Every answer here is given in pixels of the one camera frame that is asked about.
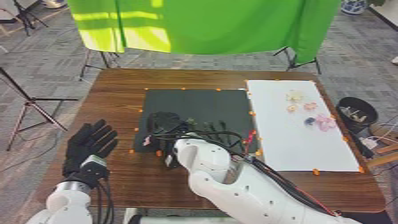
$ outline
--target green backdrop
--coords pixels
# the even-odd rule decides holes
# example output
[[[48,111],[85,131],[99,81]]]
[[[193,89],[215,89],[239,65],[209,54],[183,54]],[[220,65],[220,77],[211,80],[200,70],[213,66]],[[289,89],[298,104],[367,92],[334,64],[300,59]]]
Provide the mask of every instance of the green backdrop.
[[[88,49],[236,54],[289,46],[314,59],[339,0],[67,0]]]

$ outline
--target wall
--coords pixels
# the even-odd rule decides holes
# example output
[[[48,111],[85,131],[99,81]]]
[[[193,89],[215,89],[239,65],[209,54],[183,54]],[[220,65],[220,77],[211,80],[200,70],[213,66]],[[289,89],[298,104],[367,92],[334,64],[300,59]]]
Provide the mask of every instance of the wall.
[[[398,0],[387,0],[383,6],[373,7],[373,9],[398,26]]]
[[[33,2],[37,2],[37,0],[17,0],[19,4],[23,7],[28,7]],[[14,2],[12,0],[0,0],[0,8],[1,9],[7,9],[8,12],[17,15],[17,10],[16,10],[16,7],[14,7]],[[12,16],[8,15],[8,13],[5,13],[1,10],[0,10],[0,20],[10,20],[12,19]]]

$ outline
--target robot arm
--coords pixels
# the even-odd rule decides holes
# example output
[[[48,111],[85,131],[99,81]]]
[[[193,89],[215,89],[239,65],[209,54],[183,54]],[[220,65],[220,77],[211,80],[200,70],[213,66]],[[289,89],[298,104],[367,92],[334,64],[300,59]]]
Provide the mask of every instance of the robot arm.
[[[46,199],[46,209],[33,215],[26,224],[92,224],[87,210],[90,190],[99,179],[108,178],[104,157],[115,145],[117,133],[104,121],[85,124],[67,142],[62,174],[65,180]]]
[[[225,149],[199,139],[179,139],[174,145],[177,161],[190,172],[193,193],[207,198],[225,214],[245,224],[357,224],[309,208],[289,196],[255,167],[241,161],[236,178],[225,184],[231,155]]]
[[[87,210],[88,191],[88,186],[81,182],[62,182],[46,199],[46,209],[30,218],[26,224],[92,224]]]

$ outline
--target black mat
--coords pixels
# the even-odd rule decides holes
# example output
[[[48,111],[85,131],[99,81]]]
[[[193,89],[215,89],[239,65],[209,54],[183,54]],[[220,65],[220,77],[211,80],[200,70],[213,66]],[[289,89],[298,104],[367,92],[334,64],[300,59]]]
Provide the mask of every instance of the black mat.
[[[227,131],[236,132],[243,138],[254,130],[252,116],[248,115],[248,99],[241,90],[149,90],[145,92],[144,112],[138,124],[138,133],[135,135],[133,149],[136,152],[152,152],[156,149],[142,146],[147,136],[145,120],[154,112],[172,112],[179,115],[181,120],[193,119],[195,129],[204,130],[206,125],[213,123],[216,131],[222,131],[220,121],[225,122]],[[255,152],[255,138],[250,144],[248,152]]]
[[[362,224],[392,224],[385,211],[380,213],[343,213],[343,216]]]

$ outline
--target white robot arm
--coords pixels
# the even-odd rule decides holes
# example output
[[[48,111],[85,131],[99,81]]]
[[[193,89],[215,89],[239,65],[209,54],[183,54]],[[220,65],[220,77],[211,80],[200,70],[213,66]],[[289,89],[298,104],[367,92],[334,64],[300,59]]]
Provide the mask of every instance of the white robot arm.
[[[247,162],[239,163],[238,176],[232,183],[225,184],[231,155],[218,145],[199,139],[179,139],[174,151],[190,172],[188,184],[193,193],[207,198],[243,224],[359,223],[309,208]]]
[[[78,181],[62,182],[46,199],[46,209],[26,224],[92,224],[88,192],[87,184]]]
[[[88,135],[101,133],[101,130],[97,130],[90,131]],[[172,154],[167,154],[167,165],[176,159],[190,172],[188,185],[193,193],[207,198],[218,209],[241,224],[359,224],[357,221],[334,215],[332,212],[330,214],[319,212],[293,198],[275,179],[264,175],[259,167],[254,167],[254,163],[247,161],[247,158],[234,164],[231,162],[231,153],[220,145],[200,139],[195,133],[184,133],[183,136],[184,138],[176,140]],[[80,147],[80,150],[85,150],[81,146],[87,147],[87,145],[92,145],[94,147],[96,144],[85,141],[83,144],[76,145],[81,139],[85,138],[76,136],[71,143],[74,147]],[[112,148],[104,147],[108,149],[106,153],[97,151],[96,154],[106,157],[113,147],[115,144]],[[72,162],[81,159],[76,155],[69,154],[69,157],[74,159],[65,163],[64,173],[69,170],[72,172],[76,170]],[[88,192],[96,187],[97,180],[106,178],[108,175],[106,163],[101,159],[104,157],[90,155],[88,158],[85,157],[87,159],[83,158],[85,161],[78,162],[78,164],[81,163],[78,172],[71,174],[65,181],[56,185],[56,190],[46,200],[46,210],[35,214],[26,224],[92,223],[87,210],[90,204]],[[167,222],[167,220],[142,218],[142,220],[136,219],[129,223],[236,223],[231,219],[207,219],[207,222],[202,222],[200,219],[191,222],[188,218],[181,219],[181,222],[176,220],[176,217],[172,219]]]

